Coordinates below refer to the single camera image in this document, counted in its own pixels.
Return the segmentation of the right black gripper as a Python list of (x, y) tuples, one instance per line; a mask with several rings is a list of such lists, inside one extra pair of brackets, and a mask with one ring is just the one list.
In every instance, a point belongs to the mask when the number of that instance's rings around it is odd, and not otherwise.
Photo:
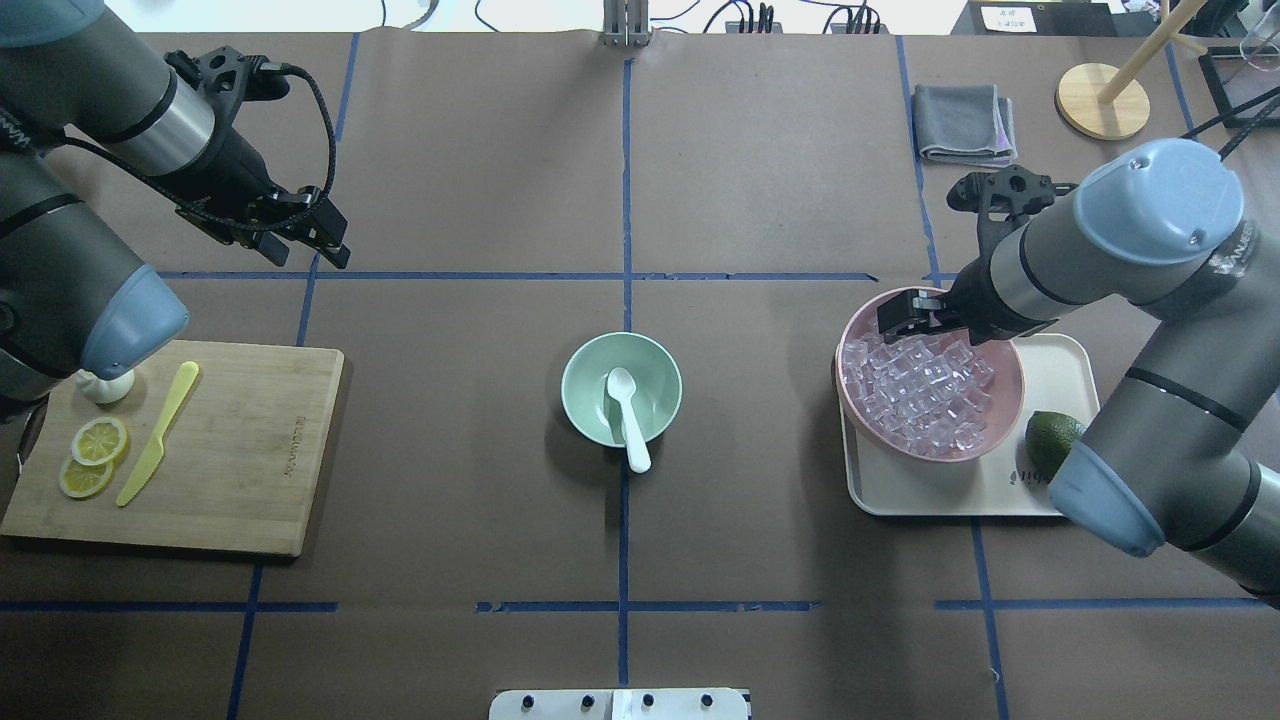
[(1028, 309), (1015, 309), (996, 286), (1000, 278), (1011, 279), (1012, 272), (998, 270), (995, 260), (997, 250), (1007, 245), (1016, 269), (1037, 293), (1042, 293), (1043, 288), (1023, 266), (1023, 236), (1034, 215), (1076, 187), (1076, 183), (1059, 183), (1050, 176), (1036, 174), (1019, 165), (996, 172), (972, 172), (957, 181), (946, 200), (952, 210), (978, 215), (978, 259), (965, 265), (952, 288), (941, 296), (924, 290), (900, 290), (887, 297), (876, 309), (876, 328), (883, 343), (965, 331), (968, 342), (977, 346), (1034, 334), (1075, 311), (1079, 307), (1076, 304), (1066, 304), (1052, 293), (1043, 297), (1062, 309), (1048, 319), (1034, 319)]

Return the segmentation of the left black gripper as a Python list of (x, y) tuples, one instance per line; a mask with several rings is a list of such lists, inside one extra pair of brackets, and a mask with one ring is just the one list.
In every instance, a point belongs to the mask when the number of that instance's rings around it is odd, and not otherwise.
[(346, 269), (351, 251), (344, 245), (346, 215), (321, 190), (305, 186), (294, 192), (269, 174), (260, 152), (236, 129), (243, 102), (276, 101), (288, 95), (289, 79), (308, 83), (301, 67), (244, 55), (230, 46), (193, 58), (183, 51), (165, 55), (178, 88), (189, 88), (212, 111), (212, 131), (200, 155), (165, 176), (165, 187), (179, 199), (178, 214), (224, 245), (237, 243), (284, 265), (285, 240), (305, 243), (330, 265)]

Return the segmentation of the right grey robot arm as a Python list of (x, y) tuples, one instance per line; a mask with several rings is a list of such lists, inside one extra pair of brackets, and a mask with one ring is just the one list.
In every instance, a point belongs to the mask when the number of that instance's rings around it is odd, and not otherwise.
[(945, 292), (874, 302), (883, 340), (1012, 340), (1111, 296), (1152, 316), (1051, 502), (1124, 553), (1170, 544), (1276, 606), (1277, 473), (1239, 443), (1277, 391), (1279, 251), (1239, 177), (1198, 141), (1157, 138), (1075, 186), (1010, 168), (969, 176), (948, 202), (979, 217), (979, 255)]

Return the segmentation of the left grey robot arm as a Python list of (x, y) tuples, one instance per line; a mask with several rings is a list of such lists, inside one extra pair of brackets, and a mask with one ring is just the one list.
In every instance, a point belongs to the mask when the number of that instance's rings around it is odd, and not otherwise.
[[(102, 1), (5, 1), (3, 67), (3, 416), (78, 372), (138, 366), (188, 324), (186, 305), (51, 165), (79, 149), (164, 197), (224, 246), (283, 266), (289, 242), (344, 268), (332, 201), (337, 128), (303, 68), (223, 46), (160, 54)], [(236, 128), (246, 102), (303, 81), (326, 137), (323, 186), (288, 190)]]

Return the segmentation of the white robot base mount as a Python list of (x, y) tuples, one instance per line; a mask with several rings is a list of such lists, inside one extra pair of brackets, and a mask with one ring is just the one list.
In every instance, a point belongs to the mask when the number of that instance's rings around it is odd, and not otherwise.
[(730, 687), (508, 689), (489, 719), (751, 719), (748, 691)]

